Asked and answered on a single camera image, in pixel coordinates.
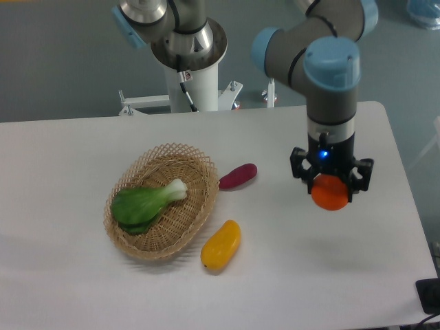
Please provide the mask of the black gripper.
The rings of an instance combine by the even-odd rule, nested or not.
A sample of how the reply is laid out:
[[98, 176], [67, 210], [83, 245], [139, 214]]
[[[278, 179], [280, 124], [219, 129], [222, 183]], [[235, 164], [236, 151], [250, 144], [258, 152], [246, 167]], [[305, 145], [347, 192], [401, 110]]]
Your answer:
[[[324, 146], [310, 134], [307, 139], [308, 151], [295, 147], [289, 160], [293, 177], [301, 179], [307, 185], [309, 195], [318, 174], [333, 175], [346, 181], [349, 203], [353, 201], [355, 194], [369, 189], [374, 160], [353, 157], [355, 134], [342, 142], [327, 143]], [[309, 162], [308, 168], [303, 166], [304, 161]]]

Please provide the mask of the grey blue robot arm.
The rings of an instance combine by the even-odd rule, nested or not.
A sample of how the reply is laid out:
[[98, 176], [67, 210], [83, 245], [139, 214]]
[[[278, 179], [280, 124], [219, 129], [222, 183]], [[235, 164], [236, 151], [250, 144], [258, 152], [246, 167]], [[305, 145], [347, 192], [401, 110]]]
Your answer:
[[[378, 20], [374, 1], [299, 1], [305, 20], [290, 30], [268, 27], [255, 37], [251, 58], [267, 77], [306, 99], [307, 149], [294, 148], [292, 174], [316, 189], [337, 177], [348, 198], [369, 188], [374, 162], [356, 159], [354, 119], [360, 81], [357, 41]], [[112, 15], [135, 48], [149, 45], [167, 73], [175, 112], [220, 108], [217, 66], [228, 41], [204, 1], [120, 1]]]

